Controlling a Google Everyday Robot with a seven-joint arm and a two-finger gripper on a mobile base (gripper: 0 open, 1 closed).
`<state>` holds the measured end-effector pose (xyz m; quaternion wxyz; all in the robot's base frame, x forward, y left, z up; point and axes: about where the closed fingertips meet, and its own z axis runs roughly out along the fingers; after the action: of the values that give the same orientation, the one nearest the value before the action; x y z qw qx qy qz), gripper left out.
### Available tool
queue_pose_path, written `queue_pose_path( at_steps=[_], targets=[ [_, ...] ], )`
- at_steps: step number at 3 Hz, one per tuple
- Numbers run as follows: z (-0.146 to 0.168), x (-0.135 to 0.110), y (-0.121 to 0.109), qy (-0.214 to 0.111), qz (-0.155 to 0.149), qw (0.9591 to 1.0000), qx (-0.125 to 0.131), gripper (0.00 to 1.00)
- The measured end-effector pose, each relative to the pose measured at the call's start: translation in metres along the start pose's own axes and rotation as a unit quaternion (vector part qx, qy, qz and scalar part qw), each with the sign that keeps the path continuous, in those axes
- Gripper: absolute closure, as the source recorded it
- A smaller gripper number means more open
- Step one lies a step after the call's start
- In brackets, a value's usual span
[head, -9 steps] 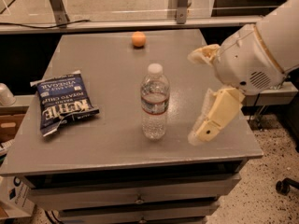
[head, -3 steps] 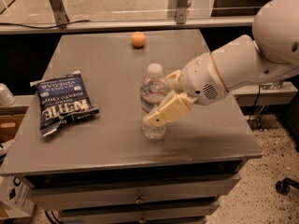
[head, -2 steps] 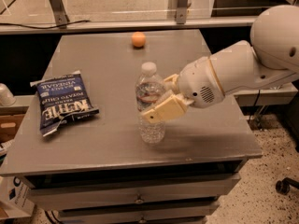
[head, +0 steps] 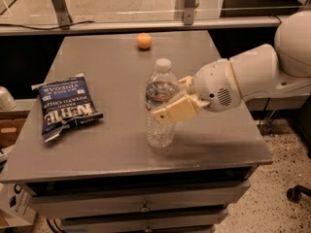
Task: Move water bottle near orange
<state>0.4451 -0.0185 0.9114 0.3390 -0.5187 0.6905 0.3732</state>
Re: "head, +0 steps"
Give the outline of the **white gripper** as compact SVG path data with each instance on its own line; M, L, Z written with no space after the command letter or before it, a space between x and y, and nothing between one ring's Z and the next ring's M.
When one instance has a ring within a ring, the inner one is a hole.
M180 93L150 111L151 117L160 124L192 119L202 109L209 112L230 110L242 101L231 63L224 58L204 65L193 77L179 79L178 85L188 94Z

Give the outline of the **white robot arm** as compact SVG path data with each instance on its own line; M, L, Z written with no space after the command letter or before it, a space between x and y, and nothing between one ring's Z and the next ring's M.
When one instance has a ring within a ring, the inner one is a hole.
M201 67L178 81L181 91L150 111L165 124L222 112L259 98L291 98L311 91L311 11L286 18L274 44L261 45Z

